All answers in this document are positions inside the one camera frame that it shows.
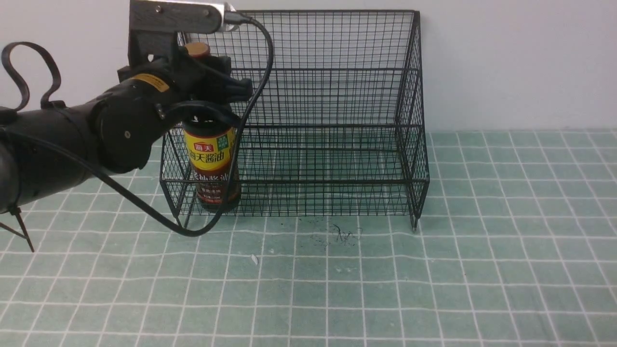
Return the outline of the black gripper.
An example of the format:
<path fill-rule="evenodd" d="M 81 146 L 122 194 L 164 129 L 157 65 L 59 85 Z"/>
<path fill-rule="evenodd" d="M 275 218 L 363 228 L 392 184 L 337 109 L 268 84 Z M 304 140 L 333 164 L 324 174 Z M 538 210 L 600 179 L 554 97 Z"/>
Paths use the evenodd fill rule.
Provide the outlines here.
<path fill-rule="evenodd" d="M 151 148 L 166 132 L 200 111 L 230 112 L 230 103 L 253 97 L 251 79 L 229 78 L 218 57 L 165 59 L 122 68 L 122 80 L 99 96 L 99 164 L 107 174 L 145 167 Z"/>

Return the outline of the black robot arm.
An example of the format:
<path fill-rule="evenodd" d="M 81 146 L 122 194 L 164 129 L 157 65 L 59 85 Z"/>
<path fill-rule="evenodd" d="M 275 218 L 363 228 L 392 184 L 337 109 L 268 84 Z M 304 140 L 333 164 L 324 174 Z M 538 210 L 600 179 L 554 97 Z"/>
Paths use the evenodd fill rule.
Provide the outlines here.
<path fill-rule="evenodd" d="M 1 212 L 83 184 L 93 174 L 49 143 L 106 175 L 144 168 L 152 146 L 189 116 L 184 102 L 207 110 L 253 96 L 250 79 L 231 76 L 229 57 L 192 58 L 177 65 L 157 59 L 119 71 L 118 85 L 83 105 L 44 101 L 42 108 L 1 112 Z"/>

